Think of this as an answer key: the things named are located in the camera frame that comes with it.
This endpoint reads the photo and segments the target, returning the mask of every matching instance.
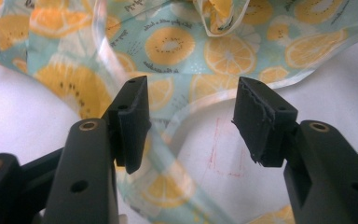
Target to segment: fabric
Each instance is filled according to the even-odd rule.
[[[154,223],[235,223],[168,147],[189,115],[235,97],[239,76],[297,83],[358,42],[350,0],[0,0],[0,64],[83,119],[146,75],[153,123],[124,200]]]

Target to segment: white surface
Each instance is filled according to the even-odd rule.
[[[279,89],[278,93],[298,109],[298,121],[317,119],[327,122],[338,128],[358,151],[358,44],[340,53],[302,82]],[[232,102],[225,102],[224,104],[233,105]],[[225,106],[218,108],[213,110],[209,117],[205,116],[207,120],[208,118],[210,120],[208,122],[203,121],[206,127],[204,129],[207,132],[197,133],[196,136],[211,139],[211,136],[218,133],[221,142],[234,137],[235,144],[244,144],[235,133],[230,133],[234,131],[229,128],[227,133],[222,132],[223,129],[216,131],[215,128],[208,127],[208,125],[215,125],[216,122],[219,122],[217,120],[225,119],[227,121],[231,119],[230,109],[222,109],[227,108]],[[69,128],[77,120],[78,116],[69,107],[42,88],[35,80],[0,67],[0,152],[15,154],[22,164],[34,160],[62,147]],[[194,129],[191,132],[199,132],[200,126],[197,126],[199,128],[192,126]],[[197,144],[194,139],[186,138],[182,141],[180,141],[180,137],[177,139],[180,142],[178,148]],[[180,160],[187,161],[185,166],[193,164],[191,158],[196,158],[194,156],[185,160],[184,158],[189,157],[186,156],[186,151],[183,149],[178,151],[178,157]],[[232,161],[231,167],[238,167],[240,163],[241,160]],[[223,170],[219,170],[219,172],[224,174],[229,174],[232,171],[230,167],[221,167],[223,167]],[[263,175],[275,175],[275,173],[282,175],[278,171],[257,169],[257,172],[262,172]],[[248,171],[241,173],[240,169],[240,172],[234,174],[234,176],[255,175],[255,173],[246,172]],[[210,183],[201,183],[201,185],[207,191],[208,186],[209,189],[211,188]],[[269,202],[264,203],[266,207],[270,205]],[[249,201],[245,206],[251,209],[252,201]],[[243,208],[237,207],[236,211],[230,210],[228,212],[234,217],[241,217]],[[122,203],[120,203],[120,213],[128,214],[129,223],[148,223],[141,220],[128,206]]]

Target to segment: kiwi slice print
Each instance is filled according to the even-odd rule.
[[[157,64],[174,65],[187,58],[196,42],[186,30],[164,27],[156,30],[145,43],[147,57]]]
[[[252,0],[246,8],[242,22],[251,25],[263,24],[271,18],[273,11],[268,0]]]
[[[102,80],[84,65],[50,63],[40,69],[35,78],[82,119],[100,118],[112,102]]]
[[[329,20],[341,6],[342,0],[305,0],[295,6],[299,21],[318,24]]]
[[[0,18],[0,50],[13,47],[28,38],[29,17],[7,15]]]

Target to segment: clamp jaw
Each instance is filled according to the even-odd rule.
[[[297,110],[241,77],[234,124],[254,162],[281,167],[297,223],[358,223],[358,155],[333,126],[296,123]]]

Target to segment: lemon slice print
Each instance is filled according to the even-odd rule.
[[[278,212],[267,213],[264,216],[251,221],[249,224],[275,224],[275,223],[295,224],[292,207],[290,205],[286,205]]]
[[[283,80],[289,72],[284,69],[282,66],[269,67],[264,69],[258,75],[260,81],[264,83],[271,83]]]
[[[29,17],[7,15],[0,18],[0,49],[6,50],[28,38]]]
[[[35,78],[63,99],[82,119],[100,118],[112,103],[102,80],[88,67],[50,63]]]
[[[68,8],[69,0],[37,0],[35,3],[35,7],[55,7],[55,8]]]
[[[226,75],[196,75],[191,79],[189,102],[192,103],[220,91],[236,89],[237,86],[238,77]]]
[[[36,8],[31,14],[32,32],[49,38],[60,38],[90,26],[90,14],[67,9]]]
[[[170,175],[157,175],[142,191],[142,197],[159,207],[174,208],[186,203],[195,192],[195,184],[177,162],[170,167]]]
[[[123,52],[115,52],[118,61],[120,62],[121,66],[123,66],[125,72],[134,72],[136,71],[135,62],[132,60],[130,55],[123,53]]]
[[[130,72],[130,77],[148,76],[150,73]],[[164,77],[160,79],[149,78],[147,80],[147,89],[149,95],[149,109],[151,111],[160,110],[172,98],[174,91],[173,77]]]
[[[293,68],[316,65],[347,38],[347,32],[312,35],[295,40],[285,50],[286,63]]]
[[[204,49],[209,68],[217,74],[239,75],[255,69],[255,53],[250,45],[235,35],[210,38]]]
[[[147,57],[157,64],[174,65],[187,58],[196,42],[186,30],[164,27],[156,30],[145,43]]]
[[[20,71],[22,71],[24,74],[27,74],[27,73],[28,73],[28,70],[27,70],[27,62],[24,61],[23,59],[21,59],[21,58],[15,58],[15,59],[13,59],[12,63],[13,63]]]
[[[304,0],[295,6],[299,21],[318,24],[329,20],[341,6],[342,0]]]
[[[251,0],[242,22],[251,25],[263,24],[271,18],[273,11],[269,0]]]
[[[106,18],[106,27],[105,27],[106,37],[108,39],[111,39],[120,29],[120,27],[121,27],[120,20],[118,18],[113,16],[108,16]]]

